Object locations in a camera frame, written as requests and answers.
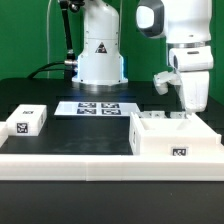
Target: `white box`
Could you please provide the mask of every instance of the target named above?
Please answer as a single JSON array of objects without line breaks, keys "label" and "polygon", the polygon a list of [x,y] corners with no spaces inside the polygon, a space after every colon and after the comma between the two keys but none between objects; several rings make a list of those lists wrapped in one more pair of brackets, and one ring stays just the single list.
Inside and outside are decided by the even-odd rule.
[{"label": "white box", "polygon": [[38,136],[46,118],[46,105],[21,104],[6,121],[8,135]]},{"label": "white box", "polygon": [[186,119],[131,114],[129,142],[134,155],[208,156],[220,149],[221,137],[196,114]]},{"label": "white box", "polygon": [[7,123],[0,122],[0,147],[2,147],[7,138],[8,138]]}]

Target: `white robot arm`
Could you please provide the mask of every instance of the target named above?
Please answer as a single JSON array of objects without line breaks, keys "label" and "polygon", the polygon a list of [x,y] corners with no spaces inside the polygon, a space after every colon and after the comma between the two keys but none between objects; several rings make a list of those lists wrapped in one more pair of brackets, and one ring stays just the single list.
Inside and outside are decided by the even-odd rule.
[{"label": "white robot arm", "polygon": [[[126,87],[128,80],[123,76],[123,57],[118,49],[118,12],[102,0],[58,1],[64,14],[68,8],[72,12],[78,12],[81,7],[84,10],[84,49],[78,56],[73,86],[93,91]],[[69,44],[68,16],[64,14],[69,54],[73,50],[72,44]]]},{"label": "white robot arm", "polygon": [[209,41],[211,0],[141,0],[136,19],[149,38],[166,37],[167,63],[173,72],[154,76],[159,94],[176,87],[187,113],[204,111],[207,105],[209,69],[213,57]]}]

